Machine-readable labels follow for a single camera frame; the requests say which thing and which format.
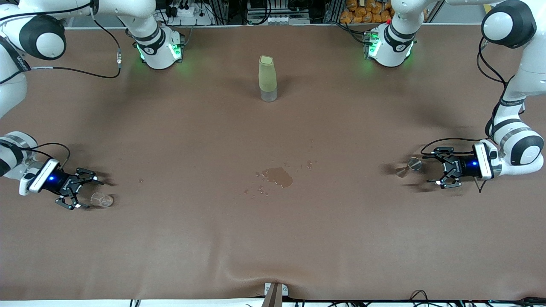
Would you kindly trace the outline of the black box with white connectors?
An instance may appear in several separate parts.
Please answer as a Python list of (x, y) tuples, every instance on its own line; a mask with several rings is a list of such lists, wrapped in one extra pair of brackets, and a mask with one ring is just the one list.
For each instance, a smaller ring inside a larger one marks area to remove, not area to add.
[(309, 24), (312, 0), (241, 0), (244, 22), (250, 25)]

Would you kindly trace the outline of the steel double-cone jigger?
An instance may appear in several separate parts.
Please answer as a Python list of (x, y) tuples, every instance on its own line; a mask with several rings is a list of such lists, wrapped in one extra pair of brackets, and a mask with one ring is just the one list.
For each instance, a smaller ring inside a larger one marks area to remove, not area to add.
[(396, 169), (396, 176), (406, 177), (409, 173), (419, 171), (422, 168), (422, 161), (417, 157), (411, 157), (408, 159), (406, 165)]

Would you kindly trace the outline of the yellow-green bottle, clear base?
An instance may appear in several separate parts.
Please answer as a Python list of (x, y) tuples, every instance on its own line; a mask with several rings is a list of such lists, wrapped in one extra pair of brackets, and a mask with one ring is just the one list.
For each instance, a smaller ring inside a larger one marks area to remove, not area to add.
[(277, 99), (277, 76), (274, 60), (270, 56), (261, 55), (259, 58), (258, 83), (263, 101), (273, 102)]

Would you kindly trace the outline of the spilled liquid puddle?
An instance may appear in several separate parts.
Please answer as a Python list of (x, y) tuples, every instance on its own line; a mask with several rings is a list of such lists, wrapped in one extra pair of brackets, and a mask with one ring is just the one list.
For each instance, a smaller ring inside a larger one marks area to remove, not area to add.
[(313, 183), (319, 161), (307, 159), (298, 163), (284, 162), (281, 165), (266, 165), (251, 172), (245, 180), (240, 195), (255, 198), (272, 196), (285, 190), (303, 189)]

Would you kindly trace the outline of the bag of orange items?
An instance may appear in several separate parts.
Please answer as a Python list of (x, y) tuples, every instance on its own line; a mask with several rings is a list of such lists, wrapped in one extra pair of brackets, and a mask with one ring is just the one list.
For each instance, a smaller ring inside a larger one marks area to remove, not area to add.
[(339, 23), (386, 23), (394, 17), (390, 0), (344, 0)]

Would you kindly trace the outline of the clear glass measuring beaker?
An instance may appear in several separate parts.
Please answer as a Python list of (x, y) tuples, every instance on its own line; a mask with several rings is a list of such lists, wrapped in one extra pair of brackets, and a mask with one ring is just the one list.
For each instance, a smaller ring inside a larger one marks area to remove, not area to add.
[(114, 198), (109, 194), (103, 192), (95, 192), (90, 197), (90, 205), (93, 207), (109, 208), (113, 205)]

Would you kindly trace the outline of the aluminium frame post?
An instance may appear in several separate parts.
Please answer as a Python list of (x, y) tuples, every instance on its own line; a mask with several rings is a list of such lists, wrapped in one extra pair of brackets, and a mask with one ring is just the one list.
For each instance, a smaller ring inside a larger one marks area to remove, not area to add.
[(288, 286), (281, 283), (264, 285), (264, 301), (261, 307), (282, 307), (283, 297), (288, 297)]

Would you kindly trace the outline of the brown table mat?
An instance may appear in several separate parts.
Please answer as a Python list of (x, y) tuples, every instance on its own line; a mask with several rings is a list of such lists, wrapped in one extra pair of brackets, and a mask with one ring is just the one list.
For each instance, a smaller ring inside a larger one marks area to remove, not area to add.
[[(121, 75), (27, 74), (0, 119), (104, 176), (105, 209), (73, 211), (0, 178), (0, 299), (546, 297), (546, 167), (441, 190), (441, 166), (396, 176), (436, 139), (482, 138), (502, 92), (475, 63), (478, 25), (425, 25), (394, 69), (336, 26), (192, 33), (148, 68), (124, 31)], [(261, 99), (259, 58), (278, 96)], [(240, 195), (266, 165), (319, 161), (313, 183)]]

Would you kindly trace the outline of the white power strip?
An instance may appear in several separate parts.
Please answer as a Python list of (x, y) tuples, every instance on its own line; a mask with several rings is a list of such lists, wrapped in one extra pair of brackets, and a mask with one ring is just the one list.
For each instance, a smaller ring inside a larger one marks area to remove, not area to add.
[(195, 0), (176, 0), (159, 13), (158, 17), (168, 26), (216, 25), (212, 8)]

